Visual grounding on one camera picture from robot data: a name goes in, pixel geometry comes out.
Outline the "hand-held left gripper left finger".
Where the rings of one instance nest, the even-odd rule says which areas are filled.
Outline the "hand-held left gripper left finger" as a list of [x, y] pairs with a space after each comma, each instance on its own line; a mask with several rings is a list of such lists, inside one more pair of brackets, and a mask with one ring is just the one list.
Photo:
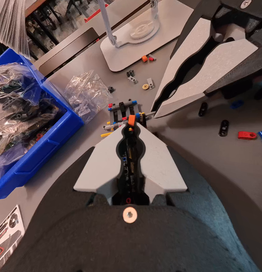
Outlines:
[[112, 197], [118, 192], [115, 178], [121, 169], [121, 160], [116, 153], [116, 147], [123, 139], [122, 130], [126, 126], [122, 125], [95, 145], [73, 187], [75, 191], [102, 194], [109, 205], [112, 205]]

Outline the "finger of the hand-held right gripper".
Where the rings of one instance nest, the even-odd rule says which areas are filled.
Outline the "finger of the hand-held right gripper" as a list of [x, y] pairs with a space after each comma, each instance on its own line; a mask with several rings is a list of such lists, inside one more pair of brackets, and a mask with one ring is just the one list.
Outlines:
[[169, 116], [216, 91], [262, 73], [262, 46], [246, 39], [215, 46], [185, 83], [189, 66], [208, 44], [180, 46], [171, 57], [153, 103], [154, 118]]
[[218, 44], [211, 20], [219, 6], [220, 1], [200, 1], [193, 10], [171, 53], [151, 111], [176, 112], [204, 97], [206, 87], [198, 87], [196, 75], [184, 80]]

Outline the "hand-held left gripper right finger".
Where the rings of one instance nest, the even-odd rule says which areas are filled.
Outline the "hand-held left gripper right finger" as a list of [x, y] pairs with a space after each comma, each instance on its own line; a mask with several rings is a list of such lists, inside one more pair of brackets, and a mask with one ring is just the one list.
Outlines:
[[141, 124], [134, 125], [137, 149], [137, 173], [142, 191], [151, 204], [157, 195], [186, 192], [187, 185], [167, 147]]

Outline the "black lego technic assembly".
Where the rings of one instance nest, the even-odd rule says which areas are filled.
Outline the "black lego technic assembly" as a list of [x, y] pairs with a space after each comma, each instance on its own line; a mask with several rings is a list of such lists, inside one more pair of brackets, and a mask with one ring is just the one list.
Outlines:
[[[136, 122], [145, 128], [147, 127], [145, 113], [139, 112], [136, 100], [129, 99], [126, 103], [120, 102], [118, 104], [110, 103], [108, 104], [108, 111], [110, 121], [106, 125], [103, 125], [106, 133], [101, 135], [102, 138], [109, 136], [120, 126], [128, 124], [130, 115], [134, 115]], [[118, 191], [111, 198], [110, 203], [112, 205], [149, 205], [149, 197], [142, 190], [143, 181], [137, 174], [137, 161], [140, 152], [137, 149], [137, 138], [134, 127], [131, 125], [127, 125], [127, 127], [128, 131], [125, 133], [125, 138], [118, 147], [123, 164], [123, 174], [116, 179]]]

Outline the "black lego liftarm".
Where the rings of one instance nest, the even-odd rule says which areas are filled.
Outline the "black lego liftarm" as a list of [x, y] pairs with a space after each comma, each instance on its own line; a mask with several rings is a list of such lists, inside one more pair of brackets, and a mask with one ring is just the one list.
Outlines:
[[221, 122], [218, 135], [220, 137], [226, 137], [228, 135], [228, 129], [229, 129], [229, 121], [228, 120], [223, 120]]
[[199, 117], [204, 117], [205, 114], [207, 113], [207, 110], [208, 110], [208, 104], [206, 102], [203, 102], [201, 104], [200, 109], [199, 109], [198, 116]]

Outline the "red lego connector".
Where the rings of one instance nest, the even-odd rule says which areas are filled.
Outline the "red lego connector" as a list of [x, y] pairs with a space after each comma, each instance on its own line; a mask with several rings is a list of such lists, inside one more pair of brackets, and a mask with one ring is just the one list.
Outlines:
[[248, 131], [238, 132], [238, 139], [240, 140], [254, 140], [256, 138], [257, 138], [257, 134], [254, 132], [248, 132]]

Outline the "lego sticker sheet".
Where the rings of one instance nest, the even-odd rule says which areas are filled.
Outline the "lego sticker sheet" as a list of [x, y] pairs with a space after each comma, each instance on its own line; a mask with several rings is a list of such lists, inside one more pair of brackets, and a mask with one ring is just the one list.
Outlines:
[[0, 270], [17, 248], [24, 233], [20, 206], [16, 205], [0, 225]]

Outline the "lego instruction booklet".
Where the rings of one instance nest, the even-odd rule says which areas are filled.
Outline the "lego instruction booklet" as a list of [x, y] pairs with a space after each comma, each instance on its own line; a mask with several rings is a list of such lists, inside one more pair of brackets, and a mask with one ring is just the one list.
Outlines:
[[31, 60], [25, 7], [25, 0], [0, 0], [0, 43]]

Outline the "blue plastic bin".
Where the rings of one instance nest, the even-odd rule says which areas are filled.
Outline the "blue plastic bin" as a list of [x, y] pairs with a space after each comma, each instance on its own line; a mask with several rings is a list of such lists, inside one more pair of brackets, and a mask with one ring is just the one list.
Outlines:
[[84, 125], [56, 87], [49, 82], [25, 57], [7, 49], [0, 56], [0, 65], [21, 62], [27, 66], [43, 91], [50, 94], [65, 109], [63, 116], [50, 130], [0, 179], [0, 199], [6, 198], [15, 188], [25, 185], [65, 142]]

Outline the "white lamp base stand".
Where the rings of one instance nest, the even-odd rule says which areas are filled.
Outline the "white lamp base stand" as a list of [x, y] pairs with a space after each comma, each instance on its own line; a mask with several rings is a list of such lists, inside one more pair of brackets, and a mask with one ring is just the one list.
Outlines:
[[98, 4], [107, 33], [100, 48], [113, 72], [129, 67], [178, 37], [193, 12], [179, 1], [150, 1], [149, 9], [112, 33], [105, 3]]

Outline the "empty clear plastic bag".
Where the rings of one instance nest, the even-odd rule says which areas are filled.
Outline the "empty clear plastic bag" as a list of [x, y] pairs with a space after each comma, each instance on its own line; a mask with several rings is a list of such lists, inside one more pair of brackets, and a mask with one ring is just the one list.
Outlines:
[[94, 70], [73, 76], [63, 94], [84, 124], [90, 122], [113, 97]]

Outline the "pile of clear parts bags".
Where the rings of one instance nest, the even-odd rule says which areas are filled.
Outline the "pile of clear parts bags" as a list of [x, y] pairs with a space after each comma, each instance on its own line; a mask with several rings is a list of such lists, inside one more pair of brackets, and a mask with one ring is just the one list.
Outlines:
[[27, 66], [0, 65], [0, 177], [65, 113]]

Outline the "red bar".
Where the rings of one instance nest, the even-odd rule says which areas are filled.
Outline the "red bar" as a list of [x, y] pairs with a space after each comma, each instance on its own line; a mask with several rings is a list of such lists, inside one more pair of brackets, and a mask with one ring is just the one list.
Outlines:
[[92, 18], [94, 18], [97, 14], [99, 14], [101, 11], [100, 9], [98, 9], [96, 12], [94, 12], [91, 16], [89, 16], [88, 18], [85, 18], [84, 21], [85, 23], [87, 23], [89, 20], [91, 20]]

